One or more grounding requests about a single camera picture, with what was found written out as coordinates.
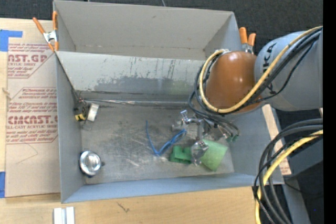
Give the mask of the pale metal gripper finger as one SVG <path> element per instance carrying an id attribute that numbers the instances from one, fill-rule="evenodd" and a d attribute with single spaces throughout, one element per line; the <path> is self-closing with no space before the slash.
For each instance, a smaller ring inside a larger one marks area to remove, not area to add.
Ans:
<path id="1" fill-rule="evenodd" d="M 182 129 L 185 129 L 188 125 L 188 116 L 187 116 L 187 110 L 183 110 L 179 113 L 179 115 L 176 117 L 176 119 L 173 121 L 171 125 L 171 130 L 174 131 L 181 131 Z"/>
<path id="2" fill-rule="evenodd" d="M 197 141 L 191 146 L 191 162 L 194 165 L 202 163 L 201 158 L 204 156 L 209 146 L 202 140 Z"/>

